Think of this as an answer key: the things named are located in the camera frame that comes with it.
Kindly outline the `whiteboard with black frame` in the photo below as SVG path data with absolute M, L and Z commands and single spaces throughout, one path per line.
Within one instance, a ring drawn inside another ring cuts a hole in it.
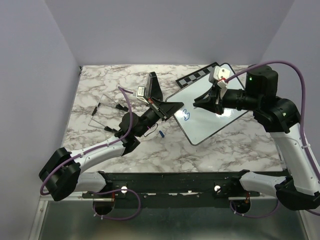
M 209 82 L 209 75 L 207 74 L 166 98 L 167 102 L 184 103 L 173 117 L 193 146 L 204 142 L 248 112 L 247 110 L 239 111 L 225 108 L 223 114 L 218 115 L 205 109 L 194 107 L 194 99 L 208 91 L 211 86 L 212 84 Z

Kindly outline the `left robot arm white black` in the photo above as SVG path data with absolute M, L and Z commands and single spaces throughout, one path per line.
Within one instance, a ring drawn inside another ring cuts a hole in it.
M 132 107 L 122 117 L 119 129 L 112 129 L 112 137 L 91 147 L 78 150 L 58 148 L 39 172 L 42 181 L 40 194 L 50 195 L 58 202 L 73 192 L 95 192 L 104 198 L 110 194 L 111 185 L 102 172 L 87 170 L 113 158 L 131 153 L 139 144 L 139 138 L 157 124 L 172 117 L 184 104 L 166 102 L 155 72 L 147 75 L 146 86 L 138 87 L 136 98 L 148 109 L 141 116 L 133 113 Z

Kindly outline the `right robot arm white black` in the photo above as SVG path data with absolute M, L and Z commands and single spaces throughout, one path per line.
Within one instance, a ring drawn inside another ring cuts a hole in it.
M 230 89 L 230 77 L 212 73 L 211 88 L 195 98 L 193 106 L 218 115 L 225 109 L 251 111 L 273 138 L 289 175 L 242 170 L 230 183 L 230 191 L 236 196 L 259 192 L 277 198 L 289 210 L 314 213 L 320 205 L 320 167 L 305 137 L 304 109 L 277 96 L 279 75 L 270 62 L 251 65 L 243 73 L 244 89 Z

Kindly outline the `black grey chessboard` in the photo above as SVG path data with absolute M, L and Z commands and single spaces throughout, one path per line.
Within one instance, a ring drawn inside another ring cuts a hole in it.
M 217 62 L 211 63 L 205 67 L 202 67 L 199 70 L 196 70 L 192 73 L 187 74 L 186 76 L 183 76 L 183 77 L 177 79 L 175 82 L 181 89 L 183 89 L 183 88 L 191 85 L 192 83 L 196 82 L 200 78 L 210 74 L 210 72 L 216 66 L 219 66 L 219 64 Z

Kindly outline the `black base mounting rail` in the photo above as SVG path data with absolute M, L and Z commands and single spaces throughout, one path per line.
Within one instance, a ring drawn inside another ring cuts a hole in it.
M 117 209 L 227 208 L 249 193 L 238 182 L 240 172 L 105 173 L 106 186 L 87 192 L 85 200 Z

